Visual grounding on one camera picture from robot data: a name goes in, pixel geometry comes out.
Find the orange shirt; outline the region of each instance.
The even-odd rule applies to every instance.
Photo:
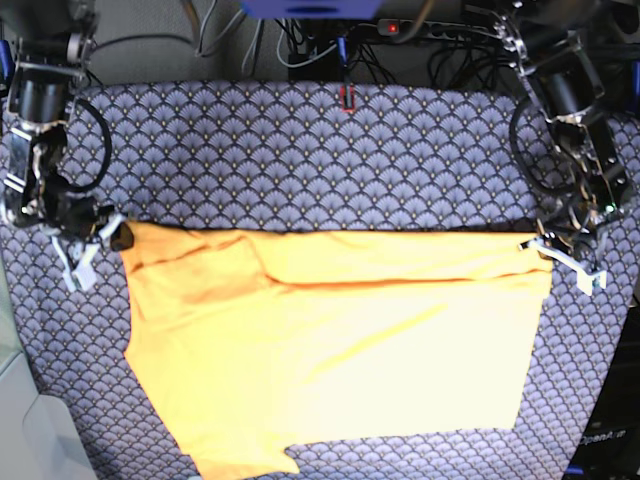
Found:
[[[552,263],[531,234],[130,225],[125,356],[205,480],[295,443],[512,428]]]

